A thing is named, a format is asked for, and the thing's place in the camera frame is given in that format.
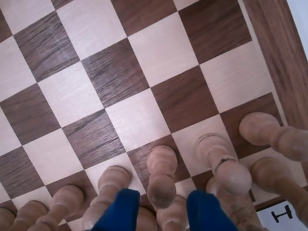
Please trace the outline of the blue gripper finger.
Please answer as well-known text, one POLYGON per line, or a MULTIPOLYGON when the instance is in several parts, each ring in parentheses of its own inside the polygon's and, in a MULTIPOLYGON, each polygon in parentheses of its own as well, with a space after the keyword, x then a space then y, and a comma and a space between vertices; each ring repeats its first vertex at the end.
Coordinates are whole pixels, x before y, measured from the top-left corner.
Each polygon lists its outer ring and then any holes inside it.
POLYGON ((236 231, 222 210, 217 197, 202 190, 192 191, 187 198, 187 215, 192 231, 236 231))
POLYGON ((140 193, 122 189, 95 223, 92 231, 134 231, 137 227, 140 193))

